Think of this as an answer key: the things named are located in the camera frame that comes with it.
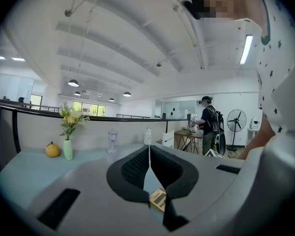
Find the green vase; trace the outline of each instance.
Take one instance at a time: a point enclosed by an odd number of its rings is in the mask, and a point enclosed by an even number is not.
[[[71,145],[71,140],[64,140],[63,141],[63,153],[65,159],[68,161],[73,159],[73,150]]]

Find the white t-shirt with star print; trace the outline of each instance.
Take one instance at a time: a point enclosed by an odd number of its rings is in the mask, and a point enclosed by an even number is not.
[[[273,131],[285,134],[286,124],[271,95],[295,66],[295,22],[279,0],[265,0],[265,4],[270,22],[270,41],[258,46],[259,108],[263,110]],[[282,100],[292,104],[293,96]]]

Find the yellow pumpkin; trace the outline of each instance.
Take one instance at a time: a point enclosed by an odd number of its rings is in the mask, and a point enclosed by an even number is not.
[[[46,147],[46,155],[48,157],[56,157],[60,155],[60,149],[56,144],[50,142]]]

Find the small glass lamp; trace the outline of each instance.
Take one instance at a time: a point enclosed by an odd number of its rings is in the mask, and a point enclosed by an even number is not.
[[[118,132],[114,129],[108,132],[108,138],[110,141],[110,148],[108,149],[108,153],[112,154],[115,153],[117,150],[114,148],[114,141],[117,139]]]

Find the window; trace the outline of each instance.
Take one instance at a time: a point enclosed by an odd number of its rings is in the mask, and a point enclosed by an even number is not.
[[[96,104],[73,101],[72,109],[74,111],[82,112],[87,116],[105,117],[106,115],[106,106]]]
[[[41,100],[42,100],[42,96],[40,96],[40,95],[35,95],[35,94],[32,94],[31,96],[30,96],[30,102],[31,102],[31,104],[33,104],[33,105],[41,105]],[[32,106],[32,109],[36,109],[36,110],[40,110],[40,107],[34,107],[34,106]]]

